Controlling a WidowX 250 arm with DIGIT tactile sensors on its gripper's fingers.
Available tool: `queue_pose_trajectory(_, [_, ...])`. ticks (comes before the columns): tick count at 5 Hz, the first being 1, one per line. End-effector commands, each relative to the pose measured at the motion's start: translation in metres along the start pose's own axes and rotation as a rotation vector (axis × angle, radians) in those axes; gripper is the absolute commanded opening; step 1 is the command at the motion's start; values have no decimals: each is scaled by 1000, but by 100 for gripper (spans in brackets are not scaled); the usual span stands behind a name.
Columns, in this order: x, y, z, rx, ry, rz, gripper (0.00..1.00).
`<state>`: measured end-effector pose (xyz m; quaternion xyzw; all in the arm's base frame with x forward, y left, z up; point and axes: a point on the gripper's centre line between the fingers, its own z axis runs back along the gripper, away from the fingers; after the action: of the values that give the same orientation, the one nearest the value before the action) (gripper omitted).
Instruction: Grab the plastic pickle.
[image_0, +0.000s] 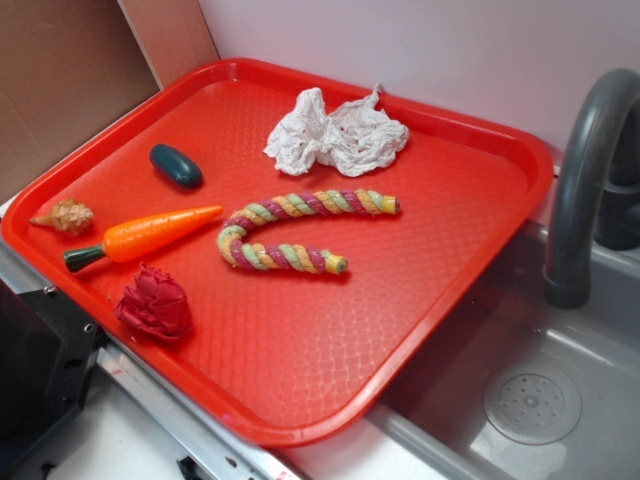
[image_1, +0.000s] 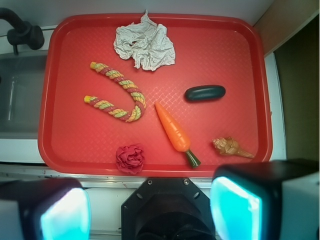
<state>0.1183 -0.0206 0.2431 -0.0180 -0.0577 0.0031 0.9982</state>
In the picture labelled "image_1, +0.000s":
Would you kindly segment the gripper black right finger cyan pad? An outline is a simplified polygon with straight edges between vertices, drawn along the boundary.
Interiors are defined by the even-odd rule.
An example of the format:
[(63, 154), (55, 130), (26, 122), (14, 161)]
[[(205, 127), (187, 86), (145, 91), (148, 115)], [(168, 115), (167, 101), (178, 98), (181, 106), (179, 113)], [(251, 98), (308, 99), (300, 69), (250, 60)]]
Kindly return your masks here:
[(320, 164), (306, 159), (218, 167), (210, 211), (223, 240), (317, 240)]

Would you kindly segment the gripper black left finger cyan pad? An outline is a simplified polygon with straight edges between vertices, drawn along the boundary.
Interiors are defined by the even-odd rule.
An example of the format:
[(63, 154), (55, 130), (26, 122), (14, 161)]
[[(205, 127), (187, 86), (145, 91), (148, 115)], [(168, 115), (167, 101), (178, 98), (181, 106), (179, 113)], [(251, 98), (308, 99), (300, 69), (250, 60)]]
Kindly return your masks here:
[(90, 199), (78, 180), (1, 183), (2, 240), (88, 240), (90, 229)]

